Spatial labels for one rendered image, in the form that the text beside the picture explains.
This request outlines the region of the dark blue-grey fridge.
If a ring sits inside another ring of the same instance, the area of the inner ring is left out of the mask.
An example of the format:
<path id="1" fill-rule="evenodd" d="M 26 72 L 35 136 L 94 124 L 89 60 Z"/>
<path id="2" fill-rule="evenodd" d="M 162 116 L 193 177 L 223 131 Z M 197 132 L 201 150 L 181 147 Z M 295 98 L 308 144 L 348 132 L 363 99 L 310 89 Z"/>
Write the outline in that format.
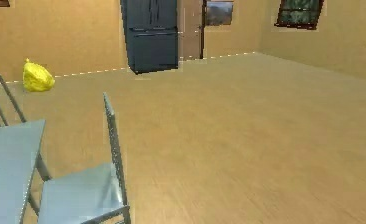
<path id="1" fill-rule="evenodd" d="M 119 0 L 135 74 L 178 68 L 177 0 Z"/>

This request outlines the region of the brown room door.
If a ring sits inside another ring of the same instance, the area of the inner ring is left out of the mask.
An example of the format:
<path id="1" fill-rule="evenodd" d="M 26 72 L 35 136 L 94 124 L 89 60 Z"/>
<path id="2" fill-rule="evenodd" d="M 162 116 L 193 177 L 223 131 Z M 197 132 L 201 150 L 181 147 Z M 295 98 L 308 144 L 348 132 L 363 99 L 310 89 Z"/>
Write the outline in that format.
<path id="1" fill-rule="evenodd" d="M 178 55 L 181 60 L 203 56 L 203 0 L 178 0 Z"/>

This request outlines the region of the framed landscape picture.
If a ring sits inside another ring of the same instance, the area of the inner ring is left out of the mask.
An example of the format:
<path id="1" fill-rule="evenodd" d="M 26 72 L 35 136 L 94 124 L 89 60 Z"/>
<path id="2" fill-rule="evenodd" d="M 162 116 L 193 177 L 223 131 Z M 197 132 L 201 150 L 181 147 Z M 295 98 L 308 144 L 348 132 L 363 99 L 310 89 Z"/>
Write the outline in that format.
<path id="1" fill-rule="evenodd" d="M 206 3 L 206 25 L 230 25 L 232 22 L 232 1 L 208 1 Z"/>

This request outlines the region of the yellow garbage bag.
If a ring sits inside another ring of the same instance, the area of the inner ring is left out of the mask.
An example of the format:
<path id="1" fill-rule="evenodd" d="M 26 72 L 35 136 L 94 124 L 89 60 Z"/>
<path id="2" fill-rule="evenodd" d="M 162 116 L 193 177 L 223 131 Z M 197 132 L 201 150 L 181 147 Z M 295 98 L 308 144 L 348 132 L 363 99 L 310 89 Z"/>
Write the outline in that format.
<path id="1" fill-rule="evenodd" d="M 50 90 L 55 84 L 54 77 L 40 64 L 32 62 L 29 58 L 23 66 L 23 86 L 30 92 L 44 92 Z"/>

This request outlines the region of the grey metal table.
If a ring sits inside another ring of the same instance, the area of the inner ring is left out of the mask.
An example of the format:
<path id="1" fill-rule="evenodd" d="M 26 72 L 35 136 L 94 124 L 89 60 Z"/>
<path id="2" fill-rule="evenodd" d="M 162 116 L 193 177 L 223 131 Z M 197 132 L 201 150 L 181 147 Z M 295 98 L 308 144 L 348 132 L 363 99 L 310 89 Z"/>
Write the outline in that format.
<path id="1" fill-rule="evenodd" d="M 44 119 L 0 127 L 0 224 L 22 224 L 27 203 L 39 215 L 30 193 L 34 170 L 50 175 L 40 155 Z"/>

